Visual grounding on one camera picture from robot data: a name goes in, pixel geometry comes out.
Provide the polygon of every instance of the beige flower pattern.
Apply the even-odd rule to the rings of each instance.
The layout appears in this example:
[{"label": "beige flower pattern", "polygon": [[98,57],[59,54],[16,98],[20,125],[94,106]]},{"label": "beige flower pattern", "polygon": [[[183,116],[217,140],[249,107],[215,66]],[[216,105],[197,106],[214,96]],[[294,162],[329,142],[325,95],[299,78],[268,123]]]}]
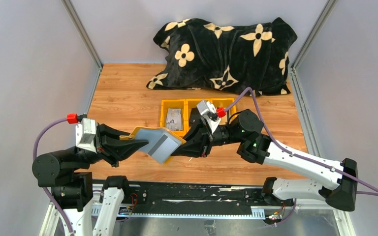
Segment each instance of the beige flower pattern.
[{"label": "beige flower pattern", "polygon": [[169,42],[170,42],[170,35],[164,40],[164,42],[160,46],[169,49]]},{"label": "beige flower pattern", "polygon": [[167,73],[159,74],[159,75],[154,76],[154,77],[150,80],[150,83],[149,83],[148,88],[149,88],[149,89],[154,89],[154,87],[155,87],[156,85],[163,85],[163,82],[162,82],[161,80],[164,79],[164,78],[166,78],[166,76],[167,76]]},{"label": "beige flower pattern", "polygon": [[204,27],[209,29],[210,31],[214,32],[214,34],[217,38],[220,38],[223,31],[230,31],[230,30],[234,29],[234,27],[232,27],[232,26],[219,27],[219,26],[216,26],[213,23],[209,23],[207,25],[204,25]]},{"label": "beige flower pattern", "polygon": [[220,78],[211,78],[212,83],[214,83],[214,88],[223,90],[226,87],[233,86],[235,83],[238,83],[238,80],[234,79],[229,73],[229,66],[224,71],[224,75]]},{"label": "beige flower pattern", "polygon": [[286,68],[287,53],[288,52],[286,52],[284,54],[284,58],[281,60],[281,62],[279,62],[279,68],[282,69],[282,75],[284,75],[284,71],[285,71],[285,68]]},{"label": "beige flower pattern", "polygon": [[272,39],[272,36],[273,36],[272,32],[270,32],[270,31],[263,32],[263,26],[261,24],[258,24],[255,28],[254,33],[244,34],[244,35],[241,35],[240,37],[242,37],[245,40],[249,40],[249,41],[254,40],[253,53],[254,53],[254,56],[257,56],[257,54],[258,54],[258,52],[260,51],[260,48],[261,48],[261,41],[262,40],[267,41],[269,39]]},{"label": "beige flower pattern", "polygon": [[173,28],[175,28],[177,26],[177,28],[180,28],[182,26],[185,26],[186,25],[186,22],[190,20],[189,19],[185,19],[185,20],[182,20],[182,21],[178,21],[178,22],[170,22],[169,24],[166,25],[166,28],[164,29],[164,31],[168,31],[168,30],[171,30]]},{"label": "beige flower pattern", "polygon": [[188,61],[192,61],[195,58],[195,53],[189,51],[189,44],[182,45],[180,51],[175,54],[175,59],[179,61],[179,66],[184,67]]}]

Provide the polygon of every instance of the black robot arm segment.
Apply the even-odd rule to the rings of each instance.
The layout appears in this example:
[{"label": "black robot arm segment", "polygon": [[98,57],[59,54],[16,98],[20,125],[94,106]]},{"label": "black robot arm segment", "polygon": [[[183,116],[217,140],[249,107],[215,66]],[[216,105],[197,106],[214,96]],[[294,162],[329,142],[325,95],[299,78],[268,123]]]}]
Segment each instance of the black robot arm segment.
[{"label": "black robot arm segment", "polygon": [[102,159],[112,167],[118,167],[119,161],[129,158],[149,143],[147,140],[121,140],[121,135],[128,136],[129,133],[113,129],[105,124],[97,126],[96,149],[103,154]]},{"label": "black robot arm segment", "polygon": [[200,117],[183,137],[186,143],[177,148],[172,156],[206,157],[213,146],[240,143],[237,154],[250,163],[263,164],[271,142],[261,134],[263,122],[250,110],[242,111],[230,124],[219,125],[210,138],[205,118]]}]

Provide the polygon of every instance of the metal frame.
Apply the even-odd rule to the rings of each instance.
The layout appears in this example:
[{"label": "metal frame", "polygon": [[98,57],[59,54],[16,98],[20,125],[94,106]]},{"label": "metal frame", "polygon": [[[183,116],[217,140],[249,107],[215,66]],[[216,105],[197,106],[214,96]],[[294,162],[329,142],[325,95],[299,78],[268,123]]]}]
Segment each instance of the metal frame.
[{"label": "metal frame", "polygon": [[[315,25],[313,26],[310,34],[308,35],[305,43],[302,45],[301,50],[298,53],[298,56],[292,63],[292,66],[289,70],[290,82],[292,85],[292,93],[295,97],[296,109],[298,110],[299,120],[302,125],[302,130],[304,133],[305,143],[307,145],[308,153],[321,156],[321,151],[319,149],[320,144],[315,134],[314,124],[312,122],[310,112],[304,97],[302,86],[299,82],[299,75],[296,71],[296,68],[300,66],[303,59],[306,57],[306,54],[314,42],[315,37],[321,30],[325,21],[329,17],[331,11],[333,10],[335,4],[338,0],[328,0],[325,4],[324,9],[319,15]],[[341,236],[355,236],[353,224],[350,219],[349,212],[333,209],[334,215],[336,217],[337,227]]]},{"label": "metal frame", "polygon": [[335,4],[338,0],[328,0],[327,3],[324,6],[324,9],[322,10],[321,14],[318,16],[318,19],[316,20],[311,32],[309,33],[307,39],[305,40],[304,44],[301,47],[301,50],[299,50],[298,55],[296,56],[295,60],[292,63],[292,68],[297,68],[302,60],[305,58],[306,52],[308,51],[310,45],[314,41],[315,36],[327,20],[329,14],[331,13],[332,9],[334,8]]},{"label": "metal frame", "polygon": [[57,223],[59,222],[59,211],[53,204],[48,205],[43,224],[41,226],[39,236],[54,236],[56,232]]},{"label": "metal frame", "polygon": [[79,32],[80,36],[82,37],[83,39],[83,42],[85,43],[86,47],[88,48],[89,50],[89,53],[91,54],[92,56],[92,59],[94,60],[95,64],[97,65],[97,67],[99,68],[99,70],[101,71],[102,70],[102,67],[103,67],[103,63],[102,61],[100,60],[97,52],[96,52],[96,49],[95,47],[93,46],[92,42],[91,42],[91,39],[89,38],[88,36],[88,33],[86,33],[86,30],[85,28],[83,27],[83,24],[82,22],[80,21],[79,19],[79,16],[77,15],[77,12],[76,10],[74,9],[74,6],[73,4],[71,3],[70,0],[62,0],[62,3],[64,5],[64,7],[66,8],[66,11],[67,13],[69,14],[69,16],[71,17],[74,25],[76,26],[77,28],[77,31]]},{"label": "metal frame", "polygon": [[96,76],[96,80],[95,80],[94,86],[92,87],[92,94],[91,94],[91,97],[89,98],[89,101],[88,101],[88,104],[87,104],[87,107],[86,107],[86,113],[89,113],[89,109],[91,108],[92,100],[94,99],[95,91],[96,91],[96,86],[97,86],[97,83],[99,82],[100,74],[101,73],[102,73],[102,68],[99,68],[99,72],[98,72],[98,74]]}]

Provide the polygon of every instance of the cable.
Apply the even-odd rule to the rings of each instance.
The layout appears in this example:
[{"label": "cable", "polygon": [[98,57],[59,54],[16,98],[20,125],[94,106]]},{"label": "cable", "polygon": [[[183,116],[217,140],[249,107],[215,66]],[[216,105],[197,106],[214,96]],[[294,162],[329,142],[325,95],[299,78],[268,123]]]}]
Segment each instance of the cable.
[{"label": "cable", "polygon": [[282,224],[282,223],[286,222],[289,218],[291,218],[293,213],[295,212],[295,209],[296,209],[296,199],[293,201],[292,210],[289,212],[289,215],[287,215],[287,217],[285,219],[282,219],[277,224],[275,223],[275,224],[272,224],[272,225],[265,225],[265,226],[259,227],[257,229],[254,229],[254,230],[264,230],[264,229],[267,229],[267,228],[272,228],[274,225],[277,227],[277,225]]},{"label": "cable", "polygon": [[238,115],[238,114],[240,114],[241,112],[243,112],[243,111],[240,111],[240,112],[236,112],[236,113],[234,113],[234,114],[232,114],[228,119],[227,119],[227,123],[229,124],[230,123],[230,121],[231,121],[231,118],[233,118],[235,115]]},{"label": "cable", "polygon": [[[56,124],[60,124],[60,123],[63,123],[65,121],[67,121],[67,118],[58,119],[55,122],[52,122],[49,125],[47,125],[38,134],[37,138],[35,139],[34,149],[32,150],[32,160],[33,161],[37,158],[38,143],[40,142],[40,139],[43,137],[43,135],[45,134],[45,132],[47,132],[47,130],[49,130],[51,127],[55,126]],[[59,205],[59,203],[57,203],[56,199],[54,199],[53,195],[51,195],[50,191],[47,188],[43,188],[43,190],[47,194],[47,196],[51,200],[51,202],[54,204],[54,206],[56,207],[56,209],[60,212],[60,215],[62,215],[63,220],[66,223],[66,226],[67,226],[67,228],[69,230],[70,235],[74,235],[73,234],[73,227],[70,224],[70,220],[69,220],[68,216],[66,215],[66,213],[64,212],[64,210],[62,209],[62,207]]]},{"label": "cable", "polygon": [[[266,132],[267,132],[267,134],[269,135],[270,139],[275,143],[275,145],[276,145],[278,148],[280,148],[281,150],[287,152],[287,153],[290,154],[290,155],[296,156],[296,157],[301,158],[301,159],[303,159],[303,160],[310,161],[310,162],[312,162],[312,163],[314,163],[314,164],[317,164],[317,165],[323,166],[323,167],[325,167],[325,168],[327,168],[327,169],[329,169],[329,170],[331,170],[331,169],[333,168],[333,167],[331,167],[331,166],[329,166],[329,165],[327,165],[327,164],[324,164],[324,163],[318,162],[318,161],[313,160],[313,159],[310,159],[310,158],[308,158],[308,157],[301,156],[301,155],[296,154],[296,153],[292,153],[291,151],[289,151],[289,150],[285,149],[284,147],[282,147],[282,145],[280,145],[280,144],[276,141],[275,137],[273,137],[272,133],[270,132],[269,128],[267,127],[266,123],[264,122],[263,117],[262,117],[262,115],[261,115],[261,113],[260,113],[260,109],[258,108],[257,100],[256,100],[256,97],[254,96],[254,91],[252,90],[252,88],[247,87],[247,88],[246,88],[246,89],[245,89],[245,90],[244,90],[244,91],[243,91],[243,92],[242,92],[242,93],[241,93],[241,94],[235,99],[235,101],[234,101],[229,107],[227,107],[227,108],[224,109],[224,111],[227,112],[229,109],[231,109],[231,107],[233,107],[235,104],[237,104],[237,103],[241,100],[241,98],[242,98],[247,92],[250,92],[250,94],[252,95],[252,99],[253,99],[253,102],[254,102],[254,106],[255,106],[255,108],[256,108],[256,110],[257,110],[257,114],[258,114],[259,119],[263,122],[264,129],[266,130]],[[360,184],[362,184],[362,185],[364,185],[364,186],[366,186],[366,187],[368,187],[368,188],[370,188],[370,189],[372,189],[372,190],[375,191],[375,192],[378,192],[378,188],[376,188],[376,187],[374,187],[374,186],[372,186],[372,185],[370,185],[370,184],[368,184],[368,183],[366,183],[366,182],[364,182],[364,181],[362,181],[362,180],[360,180],[360,179],[358,179],[358,178],[356,178],[356,177],[354,177],[354,176],[352,176],[352,175],[350,175],[350,174],[348,174],[348,173],[346,173],[346,172],[344,172],[344,171],[340,171],[340,170],[338,170],[338,169],[336,169],[336,168],[334,168],[334,171],[337,172],[337,173],[339,173],[339,174],[342,174],[342,175],[344,175],[344,176],[346,176],[346,177],[348,177],[348,178],[350,178],[350,179],[352,179],[352,180],[354,180],[354,181],[356,181],[356,182],[358,182],[358,183],[360,183]]]},{"label": "cable", "polygon": [[135,204],[134,204],[134,207],[135,207],[138,202],[138,195],[136,193],[132,193],[131,195],[135,195]]},{"label": "cable", "polygon": [[377,196],[378,197],[378,193],[372,193],[372,192],[366,192],[366,191],[357,191],[356,194],[372,195],[372,196]]},{"label": "cable", "polygon": [[100,193],[101,195],[103,195],[103,191],[102,191],[102,190],[99,190],[99,189],[95,189],[93,192],[98,192],[98,193]]},{"label": "cable", "polygon": [[284,209],[284,207],[286,206],[286,204],[284,203],[284,201],[283,201],[283,204],[282,204],[282,207],[280,208],[280,210],[278,210],[278,211],[276,211],[275,213],[273,213],[273,214],[279,214],[279,212],[281,212],[283,209]]},{"label": "cable", "polygon": [[282,212],[282,217],[284,216],[284,211],[286,210],[286,204],[283,202],[283,212]]},{"label": "cable", "polygon": [[132,211],[134,212],[134,197],[132,195],[130,195],[131,197],[131,205],[132,205]]}]

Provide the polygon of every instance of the crumpled blanket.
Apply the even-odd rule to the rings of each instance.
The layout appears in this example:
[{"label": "crumpled blanket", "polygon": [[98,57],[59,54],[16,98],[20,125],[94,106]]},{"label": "crumpled blanket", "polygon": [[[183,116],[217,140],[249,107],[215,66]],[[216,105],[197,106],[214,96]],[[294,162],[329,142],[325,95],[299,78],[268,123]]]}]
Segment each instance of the crumpled blanket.
[{"label": "crumpled blanket", "polygon": [[288,94],[288,49],[296,39],[281,18],[251,26],[221,27],[197,18],[170,22],[153,39],[169,52],[166,68],[146,87]]}]

